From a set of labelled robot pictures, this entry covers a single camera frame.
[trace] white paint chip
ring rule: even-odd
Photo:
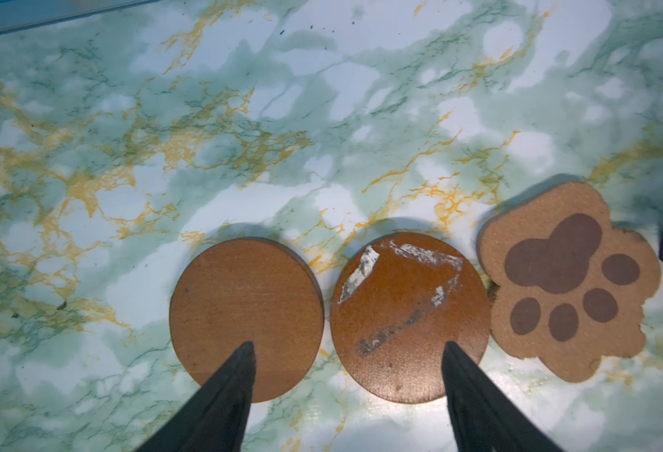
[[[359,266],[354,270],[354,273],[346,279],[344,287],[341,288],[341,296],[338,299],[339,304],[348,300],[359,286],[362,285],[364,279],[372,274],[377,259],[379,259],[379,253],[371,246],[366,247],[364,254],[362,254],[361,262],[359,262]]]
[[[434,307],[439,307],[439,305],[444,301],[444,297],[447,295],[447,293],[442,286],[438,286],[436,289],[434,289],[434,291],[435,294],[432,297],[432,305]]]
[[[443,252],[416,247],[409,243],[397,246],[396,243],[394,243],[394,240],[390,240],[383,244],[382,247],[393,249],[394,254],[401,256],[402,258],[416,259],[422,264],[432,266],[450,265],[457,271],[462,271],[462,258],[457,258],[456,256],[448,255]]]

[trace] round wooden disc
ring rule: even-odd
[[[258,238],[225,241],[184,270],[171,298],[178,358],[199,384],[245,341],[253,341],[253,402],[287,392],[321,344],[323,305],[311,270],[290,249]]]
[[[489,301],[463,255],[422,234],[372,241],[341,272],[331,338],[341,363],[369,392],[392,402],[444,395],[447,341],[479,362],[489,339]]]

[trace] cork coaster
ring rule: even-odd
[[[660,284],[660,263],[640,234],[613,228],[591,186],[558,185],[494,218],[477,245],[500,286],[492,334],[508,354],[540,357],[580,382],[603,356],[642,350],[642,305]]]
[[[321,293],[290,249],[258,238],[225,241],[184,270],[171,298],[173,348],[199,384],[246,341],[256,353],[253,402],[287,392],[321,343]]]
[[[421,234],[391,234],[358,252],[331,302],[341,363],[369,392],[392,402],[444,395],[441,360],[456,341],[479,362],[489,302],[477,271],[456,249]]]

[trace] paw print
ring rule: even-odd
[[[540,357],[580,382],[603,356],[633,357],[644,346],[642,305],[660,284],[660,264],[642,236],[613,228],[590,186],[557,186],[495,218],[479,252],[500,286],[492,334],[508,354]]]

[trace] green marble pattern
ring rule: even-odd
[[[663,1],[162,0],[0,36],[0,450],[163,425],[198,387],[170,294],[213,243],[284,243],[328,303],[363,243],[421,231],[475,263],[485,219],[567,180],[657,241]],[[644,310],[643,352],[587,382],[492,340],[481,367],[565,450],[663,450],[663,276]],[[455,449],[444,400],[367,393],[328,328],[244,444]]]

